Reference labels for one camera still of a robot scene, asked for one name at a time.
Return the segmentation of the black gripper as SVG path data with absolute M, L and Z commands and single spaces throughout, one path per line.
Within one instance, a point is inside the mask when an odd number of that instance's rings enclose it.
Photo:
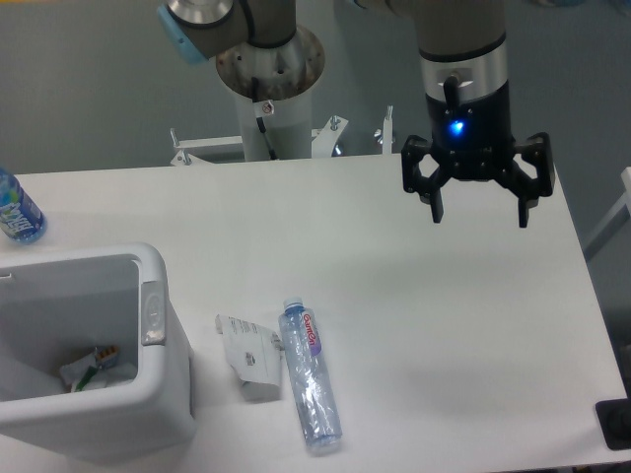
M 551 140 L 539 132 L 517 143 L 511 129 L 510 89 L 507 83 L 493 93 L 467 101 L 457 78 L 443 85 L 443 96 L 427 98 L 432 142 L 410 135 L 401 149 L 402 186 L 430 206 L 434 223 L 441 223 L 444 205 L 442 169 L 458 180 L 497 181 L 518 199 L 518 222 L 526 228 L 529 211 L 541 197 L 553 194 Z M 426 156 L 439 167 L 425 176 Z

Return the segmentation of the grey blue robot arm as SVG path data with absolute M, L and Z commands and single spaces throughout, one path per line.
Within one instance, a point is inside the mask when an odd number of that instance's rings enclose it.
M 431 136 L 408 137 L 402 186 L 440 222 L 442 188 L 451 180 L 494 181 L 518 201 L 519 224 L 552 194 L 547 134 L 518 143 L 511 130 L 505 5 L 501 1 L 375 1 L 372 8 L 414 25 Z M 293 1 L 166 1 L 157 10 L 179 55 L 214 60 L 224 85 L 242 101 L 250 161 L 308 158 L 311 123 L 290 101 L 320 78 L 324 52 L 297 21 Z

